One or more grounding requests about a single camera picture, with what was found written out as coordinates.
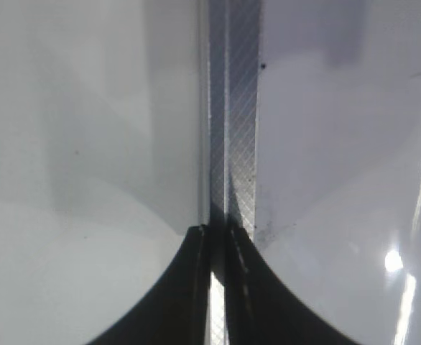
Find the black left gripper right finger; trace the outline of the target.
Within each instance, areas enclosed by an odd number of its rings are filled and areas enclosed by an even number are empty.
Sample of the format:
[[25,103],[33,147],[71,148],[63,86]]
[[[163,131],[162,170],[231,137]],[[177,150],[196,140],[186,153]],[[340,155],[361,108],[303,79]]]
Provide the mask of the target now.
[[224,231],[224,252],[230,344],[354,343],[284,286],[233,218]]

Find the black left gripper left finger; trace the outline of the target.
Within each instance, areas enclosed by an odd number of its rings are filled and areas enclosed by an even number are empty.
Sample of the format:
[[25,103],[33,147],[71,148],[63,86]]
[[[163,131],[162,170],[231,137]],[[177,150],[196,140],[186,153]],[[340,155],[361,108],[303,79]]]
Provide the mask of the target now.
[[210,229],[192,226],[160,279],[92,344],[204,344],[211,278]]

